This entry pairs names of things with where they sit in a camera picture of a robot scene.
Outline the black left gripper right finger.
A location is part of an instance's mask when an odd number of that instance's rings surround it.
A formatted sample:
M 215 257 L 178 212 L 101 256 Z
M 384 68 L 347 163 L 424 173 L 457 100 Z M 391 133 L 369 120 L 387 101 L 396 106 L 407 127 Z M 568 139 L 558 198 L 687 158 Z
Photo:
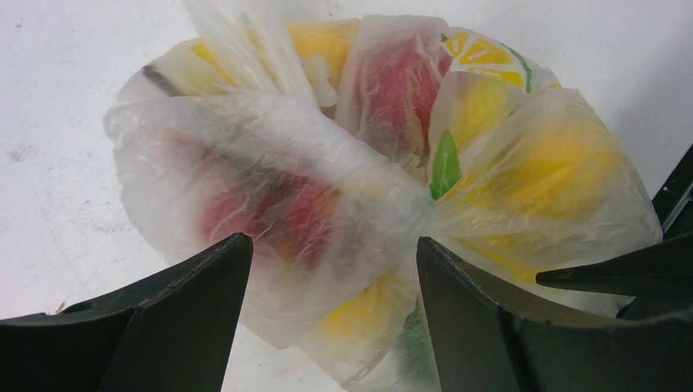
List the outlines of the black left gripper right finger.
M 692 310 L 605 318 L 548 301 L 431 238 L 417 267 L 444 391 L 689 391 Z

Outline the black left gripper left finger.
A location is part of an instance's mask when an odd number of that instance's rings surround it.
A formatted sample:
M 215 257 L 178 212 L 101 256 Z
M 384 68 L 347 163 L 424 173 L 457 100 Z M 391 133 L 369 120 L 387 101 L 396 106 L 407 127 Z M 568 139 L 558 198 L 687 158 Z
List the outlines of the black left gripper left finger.
M 2 390 L 220 390 L 252 256 L 234 234 L 58 314 L 4 319 Z

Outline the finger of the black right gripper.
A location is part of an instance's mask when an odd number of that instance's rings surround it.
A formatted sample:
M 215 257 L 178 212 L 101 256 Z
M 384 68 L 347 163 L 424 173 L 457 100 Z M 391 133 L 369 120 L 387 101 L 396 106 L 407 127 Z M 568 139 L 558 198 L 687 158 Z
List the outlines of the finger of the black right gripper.
M 621 319 L 648 319 L 692 307 L 692 149 L 654 197 L 664 240 L 595 265 L 542 272 L 545 287 L 632 296 Z

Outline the clear printed plastic bag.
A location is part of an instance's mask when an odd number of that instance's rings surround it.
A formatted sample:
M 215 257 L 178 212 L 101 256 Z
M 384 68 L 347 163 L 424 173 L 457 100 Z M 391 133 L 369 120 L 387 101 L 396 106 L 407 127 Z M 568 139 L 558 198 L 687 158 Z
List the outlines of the clear printed plastic bag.
M 561 305 L 626 296 L 539 272 L 660 242 L 642 179 L 550 69 L 430 16 L 287 23 L 266 1 L 188 1 L 197 37 L 104 118 L 127 215 L 177 263 L 253 240 L 242 324 L 344 390 L 440 388 L 421 237 Z

